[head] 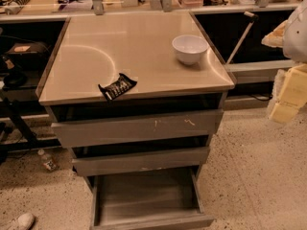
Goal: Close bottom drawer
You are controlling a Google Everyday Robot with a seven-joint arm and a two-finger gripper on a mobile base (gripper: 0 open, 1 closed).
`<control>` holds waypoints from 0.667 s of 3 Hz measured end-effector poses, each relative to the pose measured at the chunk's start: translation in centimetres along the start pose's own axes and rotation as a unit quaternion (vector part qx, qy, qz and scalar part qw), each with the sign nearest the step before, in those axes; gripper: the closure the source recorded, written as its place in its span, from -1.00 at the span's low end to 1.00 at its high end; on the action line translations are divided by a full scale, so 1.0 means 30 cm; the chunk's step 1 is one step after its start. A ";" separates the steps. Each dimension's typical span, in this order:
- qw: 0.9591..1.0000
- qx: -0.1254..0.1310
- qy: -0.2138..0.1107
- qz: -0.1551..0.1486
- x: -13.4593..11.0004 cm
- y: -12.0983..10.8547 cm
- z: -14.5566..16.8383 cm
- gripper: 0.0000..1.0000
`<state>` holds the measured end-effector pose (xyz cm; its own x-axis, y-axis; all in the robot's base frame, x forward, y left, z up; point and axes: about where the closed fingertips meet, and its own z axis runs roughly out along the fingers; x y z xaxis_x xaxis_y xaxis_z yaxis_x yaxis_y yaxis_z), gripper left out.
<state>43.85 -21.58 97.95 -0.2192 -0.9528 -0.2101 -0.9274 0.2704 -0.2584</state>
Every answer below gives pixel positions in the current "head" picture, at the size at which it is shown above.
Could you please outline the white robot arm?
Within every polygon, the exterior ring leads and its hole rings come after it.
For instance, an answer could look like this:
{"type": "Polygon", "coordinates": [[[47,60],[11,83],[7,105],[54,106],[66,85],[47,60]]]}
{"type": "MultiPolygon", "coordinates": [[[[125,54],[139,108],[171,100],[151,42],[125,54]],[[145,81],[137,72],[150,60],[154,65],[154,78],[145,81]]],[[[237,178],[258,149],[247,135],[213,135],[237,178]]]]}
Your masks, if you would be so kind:
{"type": "Polygon", "coordinates": [[[307,62],[307,0],[303,0],[287,20],[283,54],[293,61],[307,62]]]}

